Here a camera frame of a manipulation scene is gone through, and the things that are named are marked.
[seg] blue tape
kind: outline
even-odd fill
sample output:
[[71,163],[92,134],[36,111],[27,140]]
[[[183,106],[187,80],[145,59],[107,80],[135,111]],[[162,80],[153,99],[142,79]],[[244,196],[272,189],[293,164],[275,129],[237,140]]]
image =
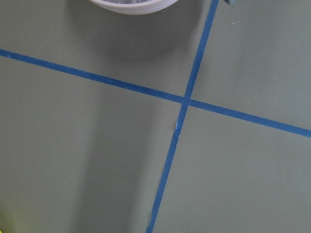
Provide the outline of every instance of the blue tape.
[[150,96],[159,97],[161,99],[170,100],[170,101],[177,102],[177,103],[182,103],[182,101],[184,99],[183,97],[178,96],[178,95],[170,94],[170,93],[163,92],[163,91],[154,90],[154,89],[151,89],[151,88],[147,88],[147,87],[144,87],[144,86],[139,86],[139,85],[132,84],[132,83],[123,82],[123,81],[112,79],[112,78],[109,78],[109,77],[106,77],[106,76],[102,76],[102,75],[86,72],[86,71],[75,69],[75,68],[71,68],[71,67],[66,67],[66,66],[63,66],[63,65],[60,65],[60,64],[56,64],[56,63],[52,63],[52,62],[47,62],[47,61],[44,61],[44,60],[41,60],[41,59],[37,59],[37,58],[21,55],[21,54],[10,52],[10,51],[6,51],[6,50],[1,50],[0,49],[0,55],[3,56],[3,57],[12,58],[12,59],[15,59],[15,60],[18,60],[18,61],[23,61],[23,62],[30,63],[30,64],[33,64],[33,65],[37,65],[37,66],[41,66],[41,67],[57,70],[57,71],[60,71],[60,72],[63,72],[63,73],[72,74],[72,75],[79,76],[79,77],[82,77],[82,78],[86,78],[86,79],[98,81],[98,82],[101,82],[101,83],[105,83],[105,84],[121,87],[121,88],[124,88],[124,89],[136,91],[136,92],[143,93],[143,94],[150,95]]
[[201,108],[201,109],[211,111],[214,113],[219,113],[219,114],[226,115],[229,117],[234,117],[237,119],[250,121],[250,122],[253,122],[259,125],[268,126],[268,127],[275,128],[278,130],[295,133],[301,136],[311,137],[311,130],[299,128],[297,126],[288,125],[285,123],[277,122],[277,121],[266,119],[266,118],[259,117],[259,116],[254,116],[254,115],[247,114],[247,113],[242,113],[242,112],[231,110],[228,108],[223,108],[223,107],[212,105],[209,103],[204,103],[204,102],[200,102],[197,100],[191,100],[190,106]]
[[163,169],[163,172],[161,175],[161,180],[160,180],[158,190],[157,190],[156,195],[155,195],[155,201],[154,201],[152,211],[151,211],[151,219],[150,219],[149,226],[146,230],[146,233],[152,233],[154,226],[155,226],[155,223],[156,223],[157,214],[158,214],[158,211],[159,211],[159,208],[161,205],[165,186],[166,186],[167,179],[168,179],[168,176],[169,176],[169,173],[171,170],[173,158],[174,158],[176,147],[178,144],[178,139],[180,137],[181,130],[182,130],[182,127],[183,127],[183,124],[185,121],[186,114],[187,114],[187,109],[188,109],[188,106],[190,103],[194,84],[195,84],[195,81],[196,81],[196,78],[197,78],[197,75],[199,72],[199,68],[201,65],[201,61],[202,61],[202,58],[204,55],[205,48],[207,45],[208,36],[210,33],[211,26],[213,24],[217,5],[218,5],[218,0],[212,0],[210,7],[209,7],[207,19],[206,19],[206,22],[204,25],[204,29],[202,32],[202,36],[200,39],[200,43],[198,46],[198,50],[197,50],[197,53],[196,53],[196,56],[195,56],[195,59],[193,62],[191,74],[190,74],[189,81],[188,81],[187,88],[186,88],[185,95],[184,95],[184,100],[182,102],[180,112],[178,115],[176,129],[175,129],[174,134],[172,136],[169,152],[167,154],[166,161],[164,164],[164,169]]

